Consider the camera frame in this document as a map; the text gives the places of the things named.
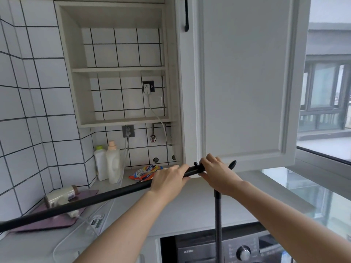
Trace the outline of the clear plastic bag with label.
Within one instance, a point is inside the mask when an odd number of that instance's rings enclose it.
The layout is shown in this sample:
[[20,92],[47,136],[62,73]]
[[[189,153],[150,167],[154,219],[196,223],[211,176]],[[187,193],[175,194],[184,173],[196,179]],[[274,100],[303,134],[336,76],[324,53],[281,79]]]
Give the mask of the clear plastic bag with label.
[[79,217],[86,225],[87,230],[96,231],[98,234],[103,228],[103,224],[106,220],[106,213],[92,215],[89,219]]

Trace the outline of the person's right forearm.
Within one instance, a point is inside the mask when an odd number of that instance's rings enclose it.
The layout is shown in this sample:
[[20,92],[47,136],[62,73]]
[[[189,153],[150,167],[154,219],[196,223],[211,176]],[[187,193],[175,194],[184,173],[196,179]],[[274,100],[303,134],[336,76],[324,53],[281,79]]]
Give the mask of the person's right forearm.
[[246,181],[222,193],[243,205],[297,263],[351,263],[351,243],[310,217]]

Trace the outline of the white open wall shelf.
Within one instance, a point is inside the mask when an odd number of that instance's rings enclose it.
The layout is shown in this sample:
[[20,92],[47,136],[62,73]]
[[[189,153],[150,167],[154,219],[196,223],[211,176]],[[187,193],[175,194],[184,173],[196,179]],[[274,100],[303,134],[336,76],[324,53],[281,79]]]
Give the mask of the white open wall shelf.
[[179,126],[175,0],[54,5],[79,128],[158,122],[154,114]]

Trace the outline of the black vertical stand pole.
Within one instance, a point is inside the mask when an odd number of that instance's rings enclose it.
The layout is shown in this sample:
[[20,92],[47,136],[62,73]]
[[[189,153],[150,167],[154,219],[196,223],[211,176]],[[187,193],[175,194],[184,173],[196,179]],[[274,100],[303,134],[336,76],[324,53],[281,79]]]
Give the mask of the black vertical stand pole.
[[222,195],[214,190],[216,263],[222,263]]

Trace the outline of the silver washing machine knob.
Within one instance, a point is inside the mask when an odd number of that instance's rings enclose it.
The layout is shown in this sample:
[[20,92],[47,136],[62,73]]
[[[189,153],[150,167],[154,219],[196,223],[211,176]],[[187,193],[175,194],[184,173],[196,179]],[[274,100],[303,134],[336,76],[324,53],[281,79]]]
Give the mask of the silver washing machine knob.
[[242,245],[237,249],[236,257],[239,261],[249,261],[251,258],[251,249],[247,245]]

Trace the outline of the beige bottle with brown cap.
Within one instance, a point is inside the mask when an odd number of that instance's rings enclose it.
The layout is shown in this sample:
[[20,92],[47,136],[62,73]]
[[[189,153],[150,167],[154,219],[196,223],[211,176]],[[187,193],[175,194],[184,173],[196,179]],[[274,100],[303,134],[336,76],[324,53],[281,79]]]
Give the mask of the beige bottle with brown cap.
[[75,185],[53,190],[44,196],[46,208],[54,208],[69,203],[69,200],[80,194]]

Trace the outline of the white bottle with peach cap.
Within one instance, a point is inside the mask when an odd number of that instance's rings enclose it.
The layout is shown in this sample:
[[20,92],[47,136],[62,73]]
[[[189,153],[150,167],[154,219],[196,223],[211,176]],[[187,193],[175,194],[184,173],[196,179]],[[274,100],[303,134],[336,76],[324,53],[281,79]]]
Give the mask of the white bottle with peach cap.
[[110,184],[118,183],[121,177],[121,154],[120,149],[117,147],[115,141],[108,142],[108,148],[106,151],[107,159],[107,173],[108,181]]

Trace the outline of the orange detergent packet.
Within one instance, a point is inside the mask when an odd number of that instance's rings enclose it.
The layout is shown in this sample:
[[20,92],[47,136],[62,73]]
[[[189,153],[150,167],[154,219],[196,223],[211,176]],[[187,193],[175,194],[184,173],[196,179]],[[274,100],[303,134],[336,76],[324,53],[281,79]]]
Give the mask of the orange detergent packet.
[[154,173],[156,171],[162,170],[162,169],[163,167],[159,165],[154,165],[154,164],[147,165],[137,170],[136,172],[134,172],[134,174],[129,175],[128,178],[136,182],[148,181],[153,178]]

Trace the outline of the grey window frame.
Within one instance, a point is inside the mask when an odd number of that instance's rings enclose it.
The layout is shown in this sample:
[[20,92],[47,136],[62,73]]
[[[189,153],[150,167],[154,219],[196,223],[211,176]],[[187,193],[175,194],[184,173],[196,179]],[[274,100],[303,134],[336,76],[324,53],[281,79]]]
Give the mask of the grey window frame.
[[297,148],[292,166],[261,172],[311,204],[308,217],[351,243],[351,159]]

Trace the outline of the purple mat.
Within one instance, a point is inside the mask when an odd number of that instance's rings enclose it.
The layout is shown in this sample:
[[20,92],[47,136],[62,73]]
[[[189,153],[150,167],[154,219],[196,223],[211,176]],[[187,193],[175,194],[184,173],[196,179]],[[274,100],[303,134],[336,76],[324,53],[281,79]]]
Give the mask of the purple mat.
[[[88,197],[94,196],[99,192],[99,190],[84,190],[81,191],[74,198],[69,199],[69,202],[74,202]],[[68,228],[76,223],[78,220],[77,217],[70,217],[67,213],[57,215],[45,220],[37,221],[28,225],[17,227],[10,230],[10,232],[33,232],[41,230],[53,230],[53,229],[62,229]]]

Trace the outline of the dark grey washing machine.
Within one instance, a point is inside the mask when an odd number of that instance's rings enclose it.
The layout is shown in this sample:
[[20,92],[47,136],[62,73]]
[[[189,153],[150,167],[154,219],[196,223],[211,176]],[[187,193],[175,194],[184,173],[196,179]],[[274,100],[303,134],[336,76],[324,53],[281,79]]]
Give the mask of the dark grey washing machine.
[[[249,261],[239,261],[237,249],[251,249]],[[215,230],[205,230],[160,239],[162,263],[216,263]],[[222,263],[296,263],[259,223],[222,228]]]

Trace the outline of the person's right hand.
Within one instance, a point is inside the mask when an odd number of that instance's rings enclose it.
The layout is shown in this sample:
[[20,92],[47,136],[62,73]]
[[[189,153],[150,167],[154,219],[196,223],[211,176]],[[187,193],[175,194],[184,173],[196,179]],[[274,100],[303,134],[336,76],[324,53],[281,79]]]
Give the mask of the person's right hand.
[[219,157],[207,154],[200,160],[205,168],[205,173],[210,177],[207,183],[223,195],[233,197],[243,180],[226,166]]

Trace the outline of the person's left hand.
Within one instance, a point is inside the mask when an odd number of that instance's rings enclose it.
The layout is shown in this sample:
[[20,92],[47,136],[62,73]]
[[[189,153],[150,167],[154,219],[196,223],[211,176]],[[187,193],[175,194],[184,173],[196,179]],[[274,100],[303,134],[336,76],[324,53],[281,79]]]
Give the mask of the person's left hand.
[[154,174],[150,192],[162,206],[165,207],[179,195],[184,187],[181,180],[189,167],[187,164],[174,165]]

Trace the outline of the white bottle with green cap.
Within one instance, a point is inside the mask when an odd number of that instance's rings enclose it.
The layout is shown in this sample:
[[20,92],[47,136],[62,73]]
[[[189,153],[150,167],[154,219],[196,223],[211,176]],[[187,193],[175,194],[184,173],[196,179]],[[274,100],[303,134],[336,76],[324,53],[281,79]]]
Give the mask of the white bottle with green cap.
[[99,181],[108,179],[106,152],[107,151],[102,145],[96,146],[94,151],[94,159]]

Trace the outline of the black boom pole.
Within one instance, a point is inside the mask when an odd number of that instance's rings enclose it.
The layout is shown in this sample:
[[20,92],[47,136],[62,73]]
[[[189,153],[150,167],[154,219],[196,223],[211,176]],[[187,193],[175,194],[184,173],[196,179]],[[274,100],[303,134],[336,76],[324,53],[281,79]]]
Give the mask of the black boom pole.
[[[202,164],[194,163],[194,166],[190,167],[186,173],[185,177],[190,177],[192,175],[197,175],[199,173],[205,172],[205,168]],[[95,204],[99,204],[105,201],[116,199],[128,194],[135,193],[144,189],[151,187],[152,180],[138,182],[129,186],[125,186],[119,189],[107,191],[98,195],[88,197],[86,199],[70,202],[65,205],[61,205],[54,208],[49,208],[47,210],[32,213],[26,216],[18,217],[9,221],[0,223],[0,233],[10,231],[17,227],[28,225],[37,221],[45,220],[57,215],[68,213],[71,211],[79,210],[81,208],[86,208]]]

